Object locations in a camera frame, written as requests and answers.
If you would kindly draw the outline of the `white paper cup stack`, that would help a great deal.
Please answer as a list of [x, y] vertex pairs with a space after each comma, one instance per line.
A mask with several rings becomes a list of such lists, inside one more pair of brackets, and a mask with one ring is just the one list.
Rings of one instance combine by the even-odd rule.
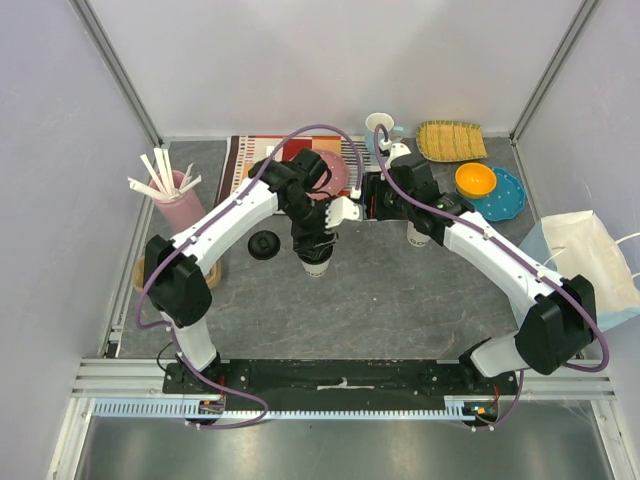
[[416, 248], [423, 248], [432, 241], [429, 235], [419, 232], [411, 221], [407, 222], [406, 238]]

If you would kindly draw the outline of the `white paper coffee cup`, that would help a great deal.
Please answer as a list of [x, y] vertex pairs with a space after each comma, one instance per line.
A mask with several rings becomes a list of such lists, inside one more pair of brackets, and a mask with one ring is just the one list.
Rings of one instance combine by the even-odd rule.
[[330, 264], [330, 259], [322, 264], [319, 265], [309, 265], [309, 264], [305, 264], [303, 263], [301, 260], [301, 264], [303, 266], [304, 271], [306, 272], [306, 274], [312, 278], [319, 278], [322, 277]]

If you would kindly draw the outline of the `brown cardboard cup carrier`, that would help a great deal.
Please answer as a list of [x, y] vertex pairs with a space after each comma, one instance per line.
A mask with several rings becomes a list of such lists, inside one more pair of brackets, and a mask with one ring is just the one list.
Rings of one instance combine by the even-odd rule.
[[[134, 264], [131, 282], [134, 290], [141, 293], [144, 287], [144, 263], [145, 257], [141, 256]], [[208, 274], [205, 275], [205, 282], [210, 290], [216, 288], [222, 279], [222, 265], [218, 260]]]

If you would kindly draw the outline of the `blue white paper bag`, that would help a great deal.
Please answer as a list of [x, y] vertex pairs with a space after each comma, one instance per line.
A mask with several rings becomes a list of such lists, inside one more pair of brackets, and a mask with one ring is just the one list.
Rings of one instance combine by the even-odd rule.
[[606, 332], [639, 315], [639, 290], [620, 242], [592, 210], [542, 218], [520, 243], [536, 262], [571, 279], [582, 275], [595, 290], [597, 323]]

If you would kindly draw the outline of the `black coffee cup lid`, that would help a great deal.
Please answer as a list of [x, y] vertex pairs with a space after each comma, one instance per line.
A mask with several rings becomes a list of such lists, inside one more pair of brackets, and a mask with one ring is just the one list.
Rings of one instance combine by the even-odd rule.
[[298, 253], [298, 258], [305, 264], [319, 265], [328, 261], [333, 254], [332, 246], [312, 248]]

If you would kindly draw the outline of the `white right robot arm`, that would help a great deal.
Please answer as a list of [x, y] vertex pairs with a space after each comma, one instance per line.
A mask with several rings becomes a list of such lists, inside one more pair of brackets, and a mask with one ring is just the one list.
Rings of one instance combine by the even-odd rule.
[[443, 193], [420, 155], [396, 143], [372, 171], [361, 170], [368, 220], [406, 220], [416, 232], [461, 256], [481, 271], [525, 315], [518, 331], [468, 349], [458, 381], [477, 394], [494, 377], [531, 369], [550, 375], [580, 370], [576, 355], [601, 336], [595, 290], [582, 275], [568, 279], [514, 246], [457, 193]]

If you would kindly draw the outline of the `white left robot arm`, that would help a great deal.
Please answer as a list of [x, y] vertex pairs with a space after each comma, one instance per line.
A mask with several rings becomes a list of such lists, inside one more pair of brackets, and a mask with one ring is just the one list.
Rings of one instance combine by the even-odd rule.
[[185, 382], [196, 392], [211, 392], [220, 378], [214, 364], [218, 352], [204, 319], [212, 304], [206, 274], [250, 229], [281, 211], [291, 221], [293, 249], [305, 271], [323, 275], [336, 241], [326, 225], [330, 202], [314, 201], [308, 193], [327, 173], [321, 156], [307, 148], [290, 161], [264, 159], [197, 223], [171, 239], [156, 235], [147, 242], [141, 298], [160, 312], [187, 365]]

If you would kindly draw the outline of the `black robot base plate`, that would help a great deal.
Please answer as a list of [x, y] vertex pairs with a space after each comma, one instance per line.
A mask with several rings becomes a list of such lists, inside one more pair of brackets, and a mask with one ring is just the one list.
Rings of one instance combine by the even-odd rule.
[[435, 360], [223, 360], [203, 375], [272, 412], [441, 410], [446, 396], [513, 395], [517, 375], [487, 379]]

